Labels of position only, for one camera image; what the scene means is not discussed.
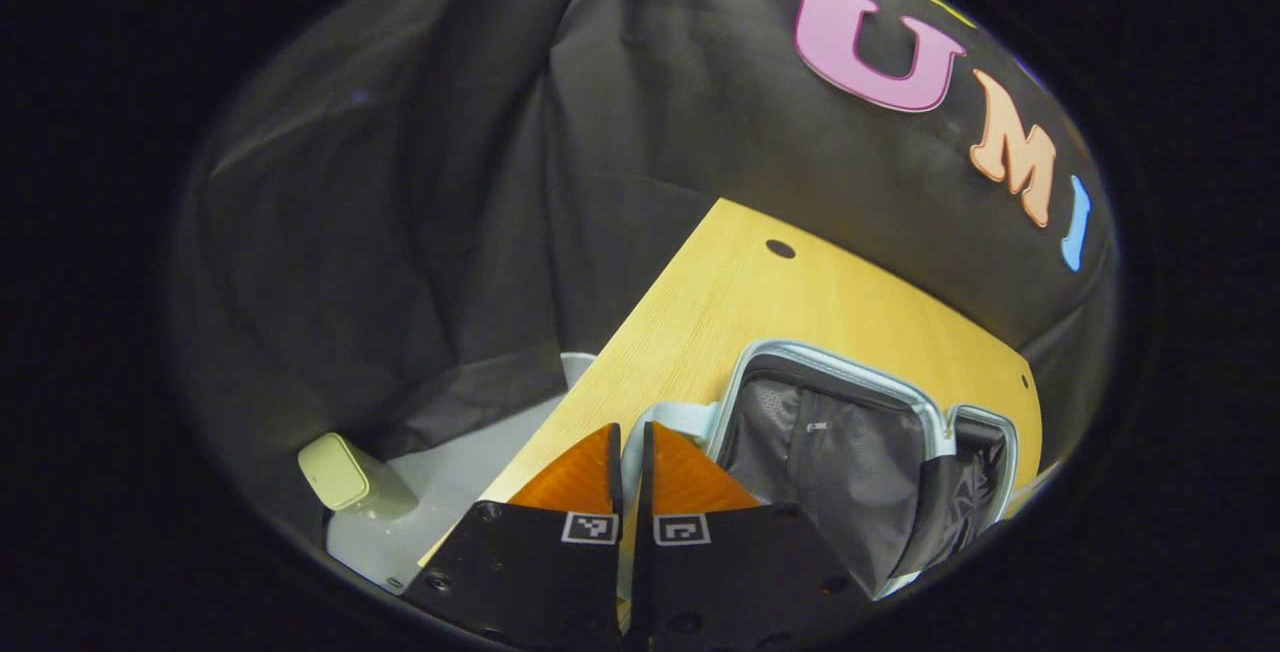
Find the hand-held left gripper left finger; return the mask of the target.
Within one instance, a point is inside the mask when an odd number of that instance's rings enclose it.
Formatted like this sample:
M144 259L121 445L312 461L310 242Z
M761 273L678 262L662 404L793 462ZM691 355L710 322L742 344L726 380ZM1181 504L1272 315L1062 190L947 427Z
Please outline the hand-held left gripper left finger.
M508 501L480 500L403 597L522 651L617 651L620 427L588 434Z

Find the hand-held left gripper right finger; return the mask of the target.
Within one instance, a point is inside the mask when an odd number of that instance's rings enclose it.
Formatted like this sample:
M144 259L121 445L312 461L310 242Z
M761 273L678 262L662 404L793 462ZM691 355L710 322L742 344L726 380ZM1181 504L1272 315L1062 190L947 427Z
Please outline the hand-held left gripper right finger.
M650 421L634 546L631 651L827 651L874 608L796 503L763 503Z

